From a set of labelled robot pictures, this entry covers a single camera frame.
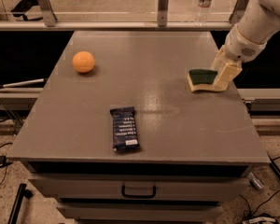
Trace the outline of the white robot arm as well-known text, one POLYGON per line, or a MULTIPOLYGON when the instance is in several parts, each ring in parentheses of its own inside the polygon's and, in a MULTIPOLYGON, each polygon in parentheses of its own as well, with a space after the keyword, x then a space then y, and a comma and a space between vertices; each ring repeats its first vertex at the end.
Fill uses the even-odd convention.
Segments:
POLYGON ((226 90, 242 71, 242 63, 253 61, 278 31, 280 0, 249 0, 244 16, 232 26, 212 63, 217 76, 208 90, 226 90))

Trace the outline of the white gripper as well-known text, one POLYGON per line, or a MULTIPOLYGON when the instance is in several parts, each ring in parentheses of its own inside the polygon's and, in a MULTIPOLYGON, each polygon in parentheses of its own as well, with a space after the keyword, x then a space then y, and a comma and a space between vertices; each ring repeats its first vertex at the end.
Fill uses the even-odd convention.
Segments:
POLYGON ((244 38, 238 29, 238 24, 235 24, 226 36, 224 46, 219 49, 211 64, 211 69, 217 71, 213 83, 214 91, 225 91, 242 72, 242 63, 255 60, 266 45, 267 43, 257 44, 244 38))

